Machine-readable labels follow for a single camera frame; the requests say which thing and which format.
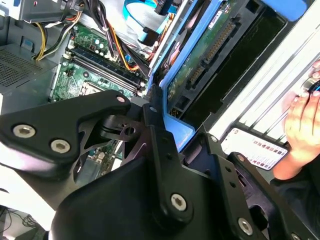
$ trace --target screw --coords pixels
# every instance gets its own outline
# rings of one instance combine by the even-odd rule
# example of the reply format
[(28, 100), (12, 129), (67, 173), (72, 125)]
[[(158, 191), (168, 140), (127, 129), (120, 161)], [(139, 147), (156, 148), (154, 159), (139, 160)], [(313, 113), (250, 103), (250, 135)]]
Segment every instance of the screw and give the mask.
[(33, 137), (36, 134), (36, 130), (29, 125), (21, 124), (13, 128), (13, 134), (22, 139), (28, 139)]
[(157, 109), (155, 109), (153, 106), (150, 107), (150, 110), (153, 111), (153, 112), (155, 112), (155, 113), (158, 112)]
[(242, 156), (242, 155), (237, 155), (238, 159), (241, 161), (241, 162), (244, 162), (245, 161), (245, 158)]
[(119, 102), (121, 102), (121, 103), (124, 103), (124, 102), (126, 101), (126, 100), (125, 100), (123, 97), (121, 97), (121, 96), (117, 96), (116, 99), (117, 99)]
[(218, 142), (218, 139), (217, 139), (216, 137), (211, 136), (210, 138), (211, 138), (211, 140), (214, 141), (215, 143)]
[(62, 139), (57, 139), (51, 142), (51, 149), (57, 153), (65, 154), (70, 150), (70, 144)]
[(171, 204), (179, 211), (183, 212), (187, 209), (187, 202), (183, 196), (174, 193), (171, 196)]
[(254, 230), (252, 229), (250, 223), (244, 218), (240, 217), (238, 219), (238, 224), (241, 230), (248, 236), (251, 236), (254, 233)]
[(298, 235), (295, 234), (294, 232), (291, 234), (291, 237), (293, 240), (301, 240), (300, 237), (298, 237)]

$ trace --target ventilation grille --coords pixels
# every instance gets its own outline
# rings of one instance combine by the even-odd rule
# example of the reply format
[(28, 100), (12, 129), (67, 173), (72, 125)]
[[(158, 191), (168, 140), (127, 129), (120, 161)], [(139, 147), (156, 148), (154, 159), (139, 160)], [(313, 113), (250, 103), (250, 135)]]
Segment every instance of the ventilation grille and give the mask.
[(41, 67), (34, 65), (32, 62), (26, 61), (5, 49), (0, 49), (0, 86), (10, 87), (25, 79), (29, 74), (41, 70)]

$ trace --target finger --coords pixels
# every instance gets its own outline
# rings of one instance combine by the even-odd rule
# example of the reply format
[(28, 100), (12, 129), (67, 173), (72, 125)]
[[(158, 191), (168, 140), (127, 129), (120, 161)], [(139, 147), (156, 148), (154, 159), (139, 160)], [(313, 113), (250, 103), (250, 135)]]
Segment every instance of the finger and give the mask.
[(320, 91), (314, 91), (310, 96), (309, 102), (303, 110), (300, 122), (300, 132), (304, 136), (312, 136), (314, 130), (314, 120), (320, 99)]
[(320, 102), (318, 102), (317, 110), (313, 121), (313, 136), (320, 138)]
[(292, 125), (292, 120), (293, 120), (293, 111), (295, 109), (295, 106), (296, 106), (296, 103), (298, 102), (299, 100), (299, 97), (296, 96), (294, 99), (293, 99), (293, 102), (291, 103), (291, 106), (288, 110), (288, 113), (287, 113), (287, 116), (285, 118), (285, 123), (284, 123), (284, 131), (285, 131), (285, 134), (286, 135), (289, 135), (290, 134), (290, 129), (291, 129), (291, 125)]
[(291, 131), (293, 133), (297, 133), (300, 131), (301, 118), (304, 113), (306, 104), (309, 100), (309, 93), (302, 93), (301, 97), (299, 97), (298, 101), (295, 104), (295, 107), (292, 112), (291, 119)]
[(312, 77), (314, 79), (320, 79), (320, 71), (316, 71), (314, 74), (312, 74)]
[(314, 68), (320, 68), (320, 59), (313, 64)]

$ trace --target motherboard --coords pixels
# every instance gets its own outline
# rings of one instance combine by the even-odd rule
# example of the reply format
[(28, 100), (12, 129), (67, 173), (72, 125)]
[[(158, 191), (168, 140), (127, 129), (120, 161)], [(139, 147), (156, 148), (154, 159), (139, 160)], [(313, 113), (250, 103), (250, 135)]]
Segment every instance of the motherboard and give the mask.
[[(107, 90), (118, 91), (128, 99), (144, 97), (148, 79), (139, 69), (126, 69), (117, 53), (112, 56), (109, 47), (104, 35), (76, 24), (57, 68), (50, 101), (59, 102)], [(129, 56), (126, 59), (129, 65), (135, 64)], [(88, 153), (87, 160), (100, 165), (97, 177), (111, 171), (115, 158), (122, 159), (121, 153), (115, 152), (120, 145), (121, 142), (111, 140), (106, 146)]]
[(134, 96), (133, 91), (119, 86), (109, 78), (62, 58), (51, 99), (57, 102), (105, 90), (119, 91), (129, 99)]

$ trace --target human hand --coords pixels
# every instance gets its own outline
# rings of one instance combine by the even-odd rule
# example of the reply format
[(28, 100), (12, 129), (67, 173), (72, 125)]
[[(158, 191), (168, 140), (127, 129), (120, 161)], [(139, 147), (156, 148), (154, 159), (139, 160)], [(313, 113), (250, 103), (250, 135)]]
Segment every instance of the human hand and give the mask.
[[(312, 77), (320, 79), (320, 60), (313, 64)], [(320, 154), (320, 92), (304, 92), (291, 104), (285, 120), (291, 151), (273, 168), (276, 179), (288, 180)]]
[(320, 92), (296, 97), (285, 120), (285, 133), (291, 146), (290, 155), (299, 167), (320, 154)]

